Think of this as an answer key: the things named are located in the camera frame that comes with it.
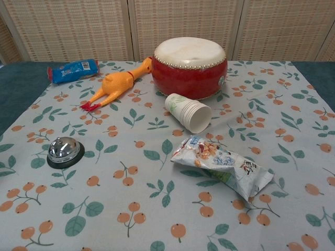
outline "woven screen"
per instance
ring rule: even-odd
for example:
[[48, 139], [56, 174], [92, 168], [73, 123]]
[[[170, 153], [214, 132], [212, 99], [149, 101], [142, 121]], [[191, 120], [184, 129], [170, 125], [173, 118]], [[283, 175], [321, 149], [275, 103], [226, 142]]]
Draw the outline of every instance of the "woven screen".
[[235, 60], [314, 61], [335, 18], [334, 0], [246, 0], [246, 4]]
[[4, 60], [2, 62], [4, 64], [22, 61], [22, 58], [12, 40], [12, 37], [1, 18], [0, 18], [0, 55]]
[[220, 44], [232, 55], [241, 7], [235, 0], [134, 0], [140, 59], [174, 37], [199, 37]]
[[317, 61], [335, 61], [335, 24], [331, 28]]
[[127, 60], [129, 55], [132, 58], [132, 51], [127, 50], [121, 1], [4, 3], [33, 61]]

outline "bell base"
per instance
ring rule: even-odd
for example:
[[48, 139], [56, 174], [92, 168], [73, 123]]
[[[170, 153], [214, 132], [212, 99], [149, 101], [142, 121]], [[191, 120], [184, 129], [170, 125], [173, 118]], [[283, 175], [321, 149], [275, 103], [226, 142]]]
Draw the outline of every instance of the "bell base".
[[66, 162], [62, 162], [62, 163], [55, 163], [53, 161], [51, 161], [51, 159], [49, 159], [49, 157], [47, 156], [47, 162], [48, 165], [54, 169], [64, 169], [64, 168], [68, 168], [70, 166], [73, 166], [74, 164], [76, 164], [78, 161], [81, 160], [81, 158], [84, 156], [85, 153], [85, 148], [83, 146], [82, 143], [78, 142], [80, 149], [79, 152], [77, 154], [76, 157], [74, 157], [73, 159], [66, 161]]

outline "paper cup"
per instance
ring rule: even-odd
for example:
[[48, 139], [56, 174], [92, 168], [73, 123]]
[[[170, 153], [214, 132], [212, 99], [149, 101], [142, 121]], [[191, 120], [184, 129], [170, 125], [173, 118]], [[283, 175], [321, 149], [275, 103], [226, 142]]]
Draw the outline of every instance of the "paper cup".
[[166, 109], [191, 133], [200, 133], [211, 120], [211, 108], [176, 93], [165, 100]]

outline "plastic wrapper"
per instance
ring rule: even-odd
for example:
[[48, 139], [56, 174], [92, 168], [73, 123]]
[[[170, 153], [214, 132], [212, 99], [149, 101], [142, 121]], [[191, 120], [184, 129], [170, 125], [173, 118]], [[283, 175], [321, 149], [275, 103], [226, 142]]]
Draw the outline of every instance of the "plastic wrapper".
[[55, 84], [92, 77], [98, 72], [98, 62], [94, 59], [74, 61], [55, 69], [47, 68], [48, 79]]
[[184, 140], [173, 153], [171, 161], [209, 170], [213, 177], [246, 201], [264, 188], [274, 175], [255, 162], [196, 136]]

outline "yellow rubber chicken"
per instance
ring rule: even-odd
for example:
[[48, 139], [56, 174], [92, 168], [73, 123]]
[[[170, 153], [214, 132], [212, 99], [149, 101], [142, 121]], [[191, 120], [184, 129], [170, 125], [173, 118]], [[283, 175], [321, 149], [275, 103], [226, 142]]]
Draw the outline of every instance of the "yellow rubber chicken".
[[[151, 73], [151, 58], [146, 58], [140, 67], [132, 71], [116, 72], [107, 75], [103, 79], [101, 88], [87, 103], [82, 105], [81, 108], [86, 111], [93, 111], [98, 107], [109, 104], [126, 90], [132, 88], [134, 86], [134, 81], [145, 73]], [[91, 106], [94, 101], [104, 95], [108, 95], [108, 97], [102, 102]]]

